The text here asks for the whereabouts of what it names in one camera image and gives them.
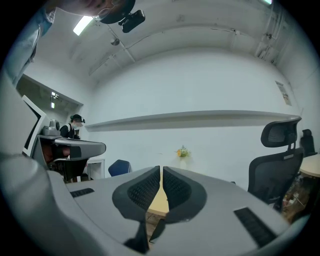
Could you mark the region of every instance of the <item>blue chair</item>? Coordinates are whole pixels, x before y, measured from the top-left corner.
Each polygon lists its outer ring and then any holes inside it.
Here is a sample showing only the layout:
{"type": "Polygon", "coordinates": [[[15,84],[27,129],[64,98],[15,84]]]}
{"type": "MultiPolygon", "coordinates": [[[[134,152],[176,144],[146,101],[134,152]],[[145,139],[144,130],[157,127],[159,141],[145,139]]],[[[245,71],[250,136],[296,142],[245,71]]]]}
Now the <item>blue chair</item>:
{"type": "Polygon", "coordinates": [[[130,163],[128,161],[120,160],[118,159],[115,161],[110,167],[108,168],[108,171],[113,176],[118,176],[122,174],[127,174],[131,170],[130,163]]]}

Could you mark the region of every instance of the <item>person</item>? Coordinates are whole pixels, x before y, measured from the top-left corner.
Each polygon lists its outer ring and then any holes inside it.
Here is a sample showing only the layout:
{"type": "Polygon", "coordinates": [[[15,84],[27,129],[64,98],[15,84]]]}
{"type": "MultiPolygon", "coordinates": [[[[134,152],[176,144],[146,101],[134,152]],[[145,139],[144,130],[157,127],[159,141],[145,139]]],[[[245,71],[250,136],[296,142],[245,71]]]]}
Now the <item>person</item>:
{"type": "Polygon", "coordinates": [[[60,129],[60,135],[64,138],[80,140],[80,137],[76,134],[76,129],[83,126],[86,121],[81,115],[75,114],[71,116],[71,121],[67,125],[64,125],[60,129]]]}
{"type": "Polygon", "coordinates": [[[11,47],[1,75],[17,86],[25,69],[34,61],[39,38],[47,33],[55,18],[56,8],[82,16],[110,15],[125,0],[49,0],[31,18],[11,47]]]}

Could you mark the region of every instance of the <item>fluorescent light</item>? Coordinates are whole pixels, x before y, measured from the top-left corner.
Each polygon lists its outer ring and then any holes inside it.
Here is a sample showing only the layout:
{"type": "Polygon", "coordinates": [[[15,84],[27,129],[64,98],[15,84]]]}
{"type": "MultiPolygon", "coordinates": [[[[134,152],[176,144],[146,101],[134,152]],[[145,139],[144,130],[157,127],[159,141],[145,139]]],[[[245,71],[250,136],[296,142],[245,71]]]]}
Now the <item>fluorescent light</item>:
{"type": "Polygon", "coordinates": [[[78,22],[78,24],[74,27],[73,32],[76,33],[78,36],[81,34],[81,32],[88,26],[90,21],[92,21],[94,18],[90,16],[83,16],[82,19],[78,22]]]}

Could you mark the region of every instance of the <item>computer monitor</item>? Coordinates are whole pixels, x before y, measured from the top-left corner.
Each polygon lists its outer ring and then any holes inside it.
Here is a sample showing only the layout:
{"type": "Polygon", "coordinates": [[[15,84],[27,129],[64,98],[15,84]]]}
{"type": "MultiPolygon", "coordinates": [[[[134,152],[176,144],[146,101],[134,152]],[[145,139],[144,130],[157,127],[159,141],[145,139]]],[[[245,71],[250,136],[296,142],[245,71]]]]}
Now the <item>computer monitor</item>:
{"type": "Polygon", "coordinates": [[[30,157],[37,135],[41,133],[44,126],[50,125],[50,119],[48,118],[47,114],[38,108],[26,95],[24,95],[22,99],[37,118],[22,150],[23,153],[30,157]]]}

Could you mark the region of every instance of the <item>wooden desk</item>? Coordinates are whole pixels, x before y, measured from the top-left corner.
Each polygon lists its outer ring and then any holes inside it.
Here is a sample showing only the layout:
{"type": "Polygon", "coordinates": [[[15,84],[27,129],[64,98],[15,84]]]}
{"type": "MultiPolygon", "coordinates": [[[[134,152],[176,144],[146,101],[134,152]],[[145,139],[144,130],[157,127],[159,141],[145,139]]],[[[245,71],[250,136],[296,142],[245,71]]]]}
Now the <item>wooden desk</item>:
{"type": "Polygon", "coordinates": [[[167,195],[162,187],[163,173],[160,172],[160,188],[158,193],[155,195],[148,212],[152,214],[157,214],[161,216],[166,216],[169,212],[169,205],[167,201],[167,195]]]}
{"type": "Polygon", "coordinates": [[[300,167],[300,172],[320,178],[320,154],[304,158],[300,167]]]}

